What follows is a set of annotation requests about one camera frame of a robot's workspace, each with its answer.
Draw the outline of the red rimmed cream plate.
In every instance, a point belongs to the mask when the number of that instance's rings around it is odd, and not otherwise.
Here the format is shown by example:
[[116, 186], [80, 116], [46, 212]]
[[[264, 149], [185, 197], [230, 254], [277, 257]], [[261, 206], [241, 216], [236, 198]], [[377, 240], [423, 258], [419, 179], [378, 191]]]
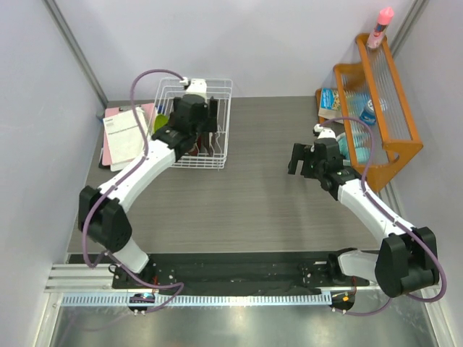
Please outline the red rimmed cream plate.
[[199, 152], [200, 152], [200, 149], [201, 149], [201, 144], [202, 140], [201, 140], [201, 136], [199, 136], [196, 140], [195, 140], [195, 144], [192, 146], [192, 148], [187, 152], [188, 155], [190, 156], [198, 156]]

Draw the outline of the lime green plate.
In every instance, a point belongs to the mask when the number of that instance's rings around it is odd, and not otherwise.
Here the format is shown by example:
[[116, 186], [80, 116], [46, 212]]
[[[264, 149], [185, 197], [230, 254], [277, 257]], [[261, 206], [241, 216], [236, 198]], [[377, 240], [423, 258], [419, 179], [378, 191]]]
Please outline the lime green plate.
[[169, 118], [163, 113], [158, 113], [156, 115], [154, 124], [153, 124], [153, 132], [156, 133], [159, 129], [166, 126], [169, 123]]

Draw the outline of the large brown cream plate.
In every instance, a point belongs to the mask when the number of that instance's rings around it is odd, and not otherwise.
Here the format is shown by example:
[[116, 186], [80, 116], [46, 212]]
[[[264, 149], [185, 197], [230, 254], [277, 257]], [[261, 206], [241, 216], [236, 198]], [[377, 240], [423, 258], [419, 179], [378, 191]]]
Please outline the large brown cream plate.
[[217, 131], [208, 135], [209, 146], [208, 154], [211, 157], [220, 157], [223, 154], [224, 144], [223, 144], [223, 130], [220, 125], [217, 127]]

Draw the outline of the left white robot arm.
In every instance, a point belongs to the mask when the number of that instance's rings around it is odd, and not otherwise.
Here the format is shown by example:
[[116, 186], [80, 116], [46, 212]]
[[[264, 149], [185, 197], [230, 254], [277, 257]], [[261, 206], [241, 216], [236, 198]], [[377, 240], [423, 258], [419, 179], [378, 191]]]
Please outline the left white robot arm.
[[169, 123], [153, 134], [139, 157], [99, 188], [86, 186], [80, 192], [82, 249], [87, 249], [87, 239], [100, 244], [129, 270], [129, 280], [138, 288], [153, 282], [154, 271], [132, 237], [127, 212], [154, 178], [188, 154], [202, 134], [217, 130], [217, 113], [214, 98], [195, 94], [175, 98]]

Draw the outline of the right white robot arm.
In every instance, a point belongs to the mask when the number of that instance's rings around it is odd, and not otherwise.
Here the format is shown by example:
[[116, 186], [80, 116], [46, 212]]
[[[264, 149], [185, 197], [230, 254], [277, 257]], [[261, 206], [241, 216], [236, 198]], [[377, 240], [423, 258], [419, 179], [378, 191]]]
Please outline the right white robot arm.
[[347, 207], [379, 243], [376, 253], [343, 249], [331, 257], [326, 275], [331, 283], [344, 285], [352, 277], [377, 283], [390, 298], [438, 284], [437, 244], [428, 227], [417, 228], [395, 214], [345, 166], [336, 140], [324, 138], [312, 145], [296, 143], [288, 164], [295, 174], [301, 163], [306, 179], [319, 181], [323, 190]]

